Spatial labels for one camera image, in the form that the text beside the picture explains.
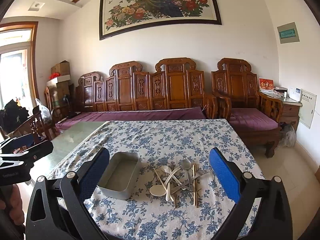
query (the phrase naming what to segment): purple cushion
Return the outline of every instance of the purple cushion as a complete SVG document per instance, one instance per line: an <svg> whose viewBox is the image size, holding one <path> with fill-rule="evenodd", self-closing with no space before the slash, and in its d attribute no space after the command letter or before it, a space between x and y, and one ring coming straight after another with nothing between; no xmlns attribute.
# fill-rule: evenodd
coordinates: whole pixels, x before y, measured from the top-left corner
<svg viewBox="0 0 320 240"><path fill-rule="evenodd" d="M105 122L105 121L156 121L156 120L200 120L206 119L200 107L157 111L129 111L129 112L87 112L74 118L57 123L56 128L64 131L77 122Z"/></svg>
<svg viewBox="0 0 320 240"><path fill-rule="evenodd" d="M232 108L230 125L236 131L268 131L278 124L255 108Z"/></svg>

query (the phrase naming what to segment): framed painting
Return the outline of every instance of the framed painting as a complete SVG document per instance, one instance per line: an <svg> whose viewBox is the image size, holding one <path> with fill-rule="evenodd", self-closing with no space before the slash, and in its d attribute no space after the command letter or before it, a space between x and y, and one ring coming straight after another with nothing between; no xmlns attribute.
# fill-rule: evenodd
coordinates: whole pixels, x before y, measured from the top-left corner
<svg viewBox="0 0 320 240"><path fill-rule="evenodd" d="M221 25L217 0L100 0L100 40L146 27Z"/></svg>

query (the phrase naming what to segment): chopsticks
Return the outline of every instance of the chopsticks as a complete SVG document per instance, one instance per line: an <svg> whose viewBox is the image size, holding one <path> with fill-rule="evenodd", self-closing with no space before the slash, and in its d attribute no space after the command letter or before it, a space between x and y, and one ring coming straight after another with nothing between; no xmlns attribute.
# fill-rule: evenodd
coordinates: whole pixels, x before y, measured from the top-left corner
<svg viewBox="0 0 320 240"><path fill-rule="evenodd" d="M196 164L194 163L192 165L192 173L193 173L193 177L196 176ZM196 180L193 180L193 188L194 188L194 192L193 192L193 205L195 207L197 207L197 190L196 190Z"/></svg>
<svg viewBox="0 0 320 240"><path fill-rule="evenodd" d="M157 175L157 177L158 177L158 179L159 179L159 181L161 182L161 184L162 184L162 186L164 187L164 189L167 191L167 188L165 187L165 185L163 184L163 182L162 182L162 180L161 180L161 178L160 178L160 176L159 176L159 174L158 174L158 172L156 171L156 169L155 168L153 168L153 170L155 171L155 173L156 173L156 175ZM174 201L174 199L173 199L173 197L170 195L170 198L171 198L171 200L173 201L173 203L175 203L175 201Z"/></svg>

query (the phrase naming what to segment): beige floor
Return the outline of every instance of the beige floor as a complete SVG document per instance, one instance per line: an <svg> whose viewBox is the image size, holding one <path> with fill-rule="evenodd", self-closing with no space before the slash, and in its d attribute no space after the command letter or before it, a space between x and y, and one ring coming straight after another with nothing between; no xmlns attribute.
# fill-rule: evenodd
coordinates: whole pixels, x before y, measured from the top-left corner
<svg viewBox="0 0 320 240"><path fill-rule="evenodd" d="M281 177L287 192L293 223L293 240L310 224L320 206L320 184L294 148L277 148L267 159L263 148L250 149L266 179Z"/></svg>

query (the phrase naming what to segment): floral tablecloth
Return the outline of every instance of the floral tablecloth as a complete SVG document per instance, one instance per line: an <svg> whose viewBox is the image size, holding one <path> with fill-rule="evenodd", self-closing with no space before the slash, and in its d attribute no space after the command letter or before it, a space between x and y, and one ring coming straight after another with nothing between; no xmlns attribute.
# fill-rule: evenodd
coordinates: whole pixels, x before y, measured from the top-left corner
<svg viewBox="0 0 320 240"><path fill-rule="evenodd" d="M49 179L61 178L68 171L77 171L93 158L101 147L114 153L137 152L142 169L128 200L104 196L96 188L84 204L103 232L123 239L211 239L230 213L234 202L224 192L209 165L209 151L213 147L235 162L242 171L250 171L263 178L261 170L249 150L225 119L181 121L111 121L105 122L66 156L50 173ZM198 181L198 208L193 206L189 191L178 191L176 208L155 197L149 189L160 184L153 167L168 165L172 169L188 158L197 169L209 169ZM187 182L186 173L176 174ZM259 201L256 199L241 234L250 229Z"/></svg>

